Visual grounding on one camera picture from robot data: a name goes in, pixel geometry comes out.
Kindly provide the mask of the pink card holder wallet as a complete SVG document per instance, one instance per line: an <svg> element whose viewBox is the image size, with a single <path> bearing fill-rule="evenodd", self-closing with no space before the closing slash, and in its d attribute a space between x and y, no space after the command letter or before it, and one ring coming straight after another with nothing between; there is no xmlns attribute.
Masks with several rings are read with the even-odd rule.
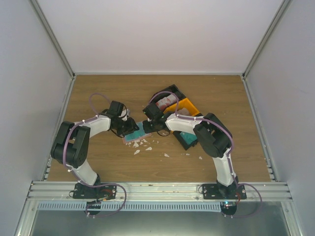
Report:
<svg viewBox="0 0 315 236"><path fill-rule="evenodd" d="M139 130L136 130L133 133L126 135L123 138L124 144L151 136L151 133L145 133L144 128L143 128L143 123L141 121L137 122L136 124L139 127Z"/></svg>

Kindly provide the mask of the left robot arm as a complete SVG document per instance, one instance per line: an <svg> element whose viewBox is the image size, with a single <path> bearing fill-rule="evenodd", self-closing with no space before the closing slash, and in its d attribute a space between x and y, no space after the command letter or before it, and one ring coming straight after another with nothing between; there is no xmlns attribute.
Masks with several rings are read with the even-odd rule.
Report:
<svg viewBox="0 0 315 236"><path fill-rule="evenodd" d="M95 199L101 194L101 186L99 175L87 161L90 138L107 131L124 138L138 130L138 125L129 115L129 109L123 103L112 101L108 109L92 118L62 122L50 155L73 173L80 184L85 185L84 192L89 198Z"/></svg>

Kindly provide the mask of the teal credit card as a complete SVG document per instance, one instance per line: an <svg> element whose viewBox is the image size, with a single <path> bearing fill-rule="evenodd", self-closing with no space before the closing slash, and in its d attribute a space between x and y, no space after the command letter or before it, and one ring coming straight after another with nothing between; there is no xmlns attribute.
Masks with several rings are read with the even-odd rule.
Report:
<svg viewBox="0 0 315 236"><path fill-rule="evenodd" d="M143 123L142 122L138 122L137 126L139 127L139 130L136 130L133 133L126 135L125 136L125 142L129 143L129 142L138 140L141 137L146 135L146 133L144 132L144 129L143 129Z"/></svg>

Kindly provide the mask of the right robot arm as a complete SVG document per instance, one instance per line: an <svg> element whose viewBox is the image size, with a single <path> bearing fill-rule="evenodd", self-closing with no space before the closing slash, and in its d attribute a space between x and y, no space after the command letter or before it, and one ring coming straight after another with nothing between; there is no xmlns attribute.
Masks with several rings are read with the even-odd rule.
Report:
<svg viewBox="0 0 315 236"><path fill-rule="evenodd" d="M234 142L231 133L214 114L193 117L176 112L163 113L155 103L147 105L143 113L147 116L143 121L145 133L163 130L195 135L204 152L213 159L220 197L229 199L235 194L238 182L231 161Z"/></svg>

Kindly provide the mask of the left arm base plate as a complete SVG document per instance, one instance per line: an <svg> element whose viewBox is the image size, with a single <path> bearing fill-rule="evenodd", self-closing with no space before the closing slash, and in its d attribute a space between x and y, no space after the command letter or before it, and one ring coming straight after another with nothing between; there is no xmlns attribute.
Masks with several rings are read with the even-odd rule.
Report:
<svg viewBox="0 0 315 236"><path fill-rule="evenodd" d="M69 196L74 199L94 199L97 201L111 200L116 197L116 186L109 185L92 188L77 183L75 184L74 190L69 192Z"/></svg>

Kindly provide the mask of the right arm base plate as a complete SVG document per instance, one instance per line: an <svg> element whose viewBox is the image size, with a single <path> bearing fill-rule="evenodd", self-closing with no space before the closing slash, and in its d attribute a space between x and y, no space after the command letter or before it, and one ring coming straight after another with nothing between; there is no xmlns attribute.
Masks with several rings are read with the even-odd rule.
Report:
<svg viewBox="0 0 315 236"><path fill-rule="evenodd" d="M245 200L247 194L244 186L237 187L235 183L224 186L220 183L205 183L201 185L203 198L206 200Z"/></svg>

